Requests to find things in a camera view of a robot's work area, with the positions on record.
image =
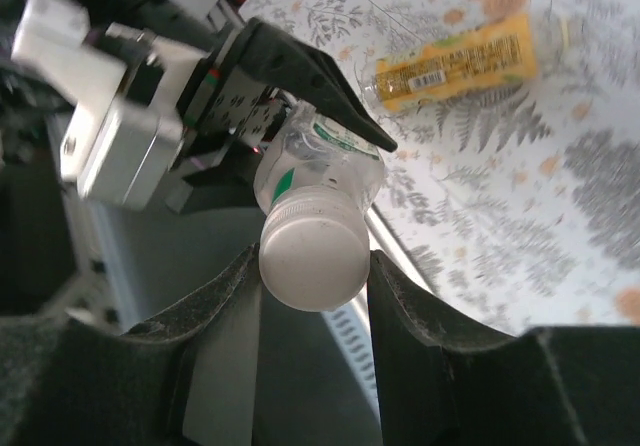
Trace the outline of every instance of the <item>floral tablecloth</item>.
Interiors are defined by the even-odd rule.
[[[511,333],[640,324],[640,0],[249,0],[367,61],[529,10],[581,41],[534,81],[379,117],[400,144],[377,207],[435,292]]]

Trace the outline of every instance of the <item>bottle label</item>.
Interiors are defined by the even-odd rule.
[[[278,181],[278,184],[276,185],[276,189],[273,192],[271,205],[273,205],[273,203],[275,203],[280,196],[291,189],[291,186],[293,185],[293,173],[294,169],[291,168],[289,171],[282,175],[280,181]]]
[[[317,114],[313,118],[313,131],[323,140],[349,152],[356,152],[380,161],[374,145],[352,133],[332,119]]]
[[[375,83],[385,108],[409,107],[521,82],[537,74],[529,15],[379,59]]]

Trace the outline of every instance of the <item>bottle cap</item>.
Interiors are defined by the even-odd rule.
[[[369,233],[344,193],[324,186],[282,195],[260,240],[260,273],[284,304],[303,311],[342,306],[369,274]]]
[[[364,82],[362,87],[362,97],[364,102],[376,114],[384,113],[384,107],[378,93],[378,82],[376,80],[376,61],[369,61],[365,64],[363,72]]]

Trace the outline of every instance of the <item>plastic bottle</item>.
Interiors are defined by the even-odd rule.
[[[281,302],[335,309],[369,273],[364,215],[384,180],[377,149],[298,103],[260,163],[254,191],[267,220],[260,273]]]
[[[521,82],[556,64],[583,39],[583,21],[547,12],[518,14],[367,64],[371,108],[400,112],[466,92]]]

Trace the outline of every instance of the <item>barcode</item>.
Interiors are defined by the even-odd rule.
[[[416,78],[409,80],[409,87],[411,92],[419,91],[424,88],[436,86],[437,84],[444,84],[447,82],[447,76],[442,69],[434,71],[432,73],[423,74]]]

